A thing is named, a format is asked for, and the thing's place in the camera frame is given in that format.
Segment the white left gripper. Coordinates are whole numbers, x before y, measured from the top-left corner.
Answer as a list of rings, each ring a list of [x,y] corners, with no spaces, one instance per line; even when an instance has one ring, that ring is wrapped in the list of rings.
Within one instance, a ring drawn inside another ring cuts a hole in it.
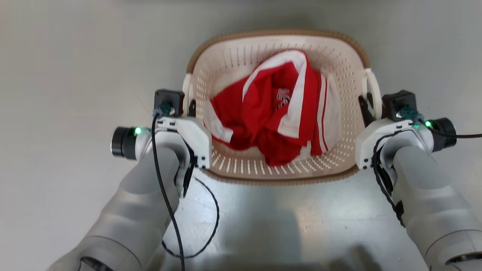
[[[189,117],[161,117],[154,121],[154,144],[171,148],[182,168],[189,163],[195,167],[209,169],[212,156],[212,136],[196,118],[196,100],[188,106]]]

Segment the beige plastic laundry basket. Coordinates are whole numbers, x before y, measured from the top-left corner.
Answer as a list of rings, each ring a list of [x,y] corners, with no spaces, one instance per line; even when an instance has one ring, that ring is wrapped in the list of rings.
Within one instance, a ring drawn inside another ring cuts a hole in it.
[[[184,107],[196,100],[196,118],[203,105],[225,85],[248,75],[257,65],[281,51],[307,54],[313,67],[334,79],[341,99],[342,139],[322,156],[283,166],[266,165],[258,149],[234,151],[213,141],[209,169],[202,172],[225,183],[294,186],[338,181],[359,172],[356,138],[365,129],[359,96],[380,93],[367,52],[354,38],[333,31],[276,29],[234,33],[212,38],[192,55],[183,82]]]

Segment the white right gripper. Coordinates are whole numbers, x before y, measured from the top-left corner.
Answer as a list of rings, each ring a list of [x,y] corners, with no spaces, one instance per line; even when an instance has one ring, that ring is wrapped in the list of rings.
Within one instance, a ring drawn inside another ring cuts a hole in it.
[[[419,140],[417,132],[408,120],[393,122],[390,119],[382,119],[383,103],[380,93],[367,93],[366,98],[361,95],[358,97],[358,101],[366,127],[355,142],[355,161],[360,170],[367,169],[370,166],[374,150],[378,150],[378,147],[375,147],[376,142],[382,137],[384,137],[382,139],[382,142],[384,142],[387,136],[402,132],[414,136],[416,141]],[[372,106],[374,115],[370,112],[369,106]]]

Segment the red and white garment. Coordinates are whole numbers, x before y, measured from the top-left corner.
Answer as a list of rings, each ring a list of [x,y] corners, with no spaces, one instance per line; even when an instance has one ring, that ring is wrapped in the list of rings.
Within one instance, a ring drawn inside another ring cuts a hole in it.
[[[232,150],[258,148],[268,166],[320,156],[342,139],[332,82],[305,52],[283,51],[206,102],[203,122]]]

